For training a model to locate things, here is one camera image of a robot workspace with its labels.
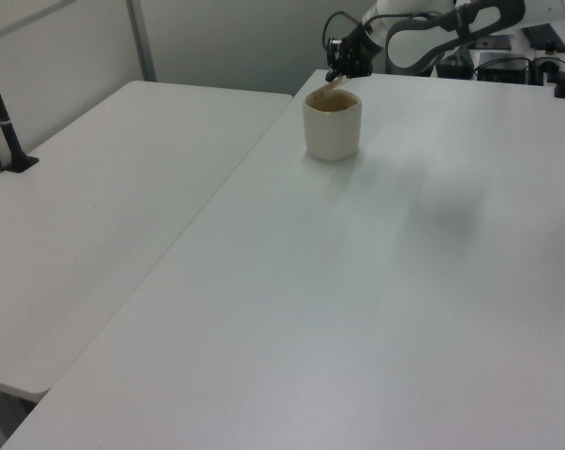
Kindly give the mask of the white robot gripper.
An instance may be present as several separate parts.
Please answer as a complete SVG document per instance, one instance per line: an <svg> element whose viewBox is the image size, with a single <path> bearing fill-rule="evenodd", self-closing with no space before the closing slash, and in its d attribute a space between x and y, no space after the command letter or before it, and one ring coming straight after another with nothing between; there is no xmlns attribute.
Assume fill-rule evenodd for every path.
<svg viewBox="0 0 565 450"><path fill-rule="evenodd" d="M347 38L329 37L325 51L329 68L325 81L332 82L342 77L370 76L374 69L373 60L382 48L370 38L370 26L360 23Z"/></svg>

